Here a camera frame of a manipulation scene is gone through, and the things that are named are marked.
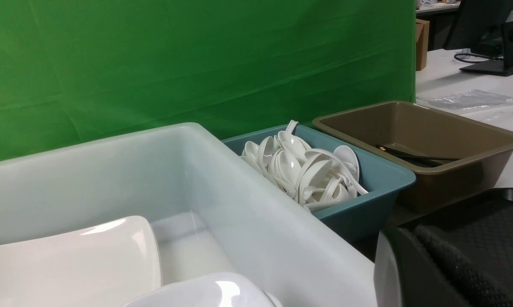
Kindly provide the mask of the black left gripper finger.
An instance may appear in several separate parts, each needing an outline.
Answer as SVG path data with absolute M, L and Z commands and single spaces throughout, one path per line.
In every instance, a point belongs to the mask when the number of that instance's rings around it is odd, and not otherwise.
M 513 307 L 513 269 L 434 226 L 383 229 L 374 259 L 379 307 Z

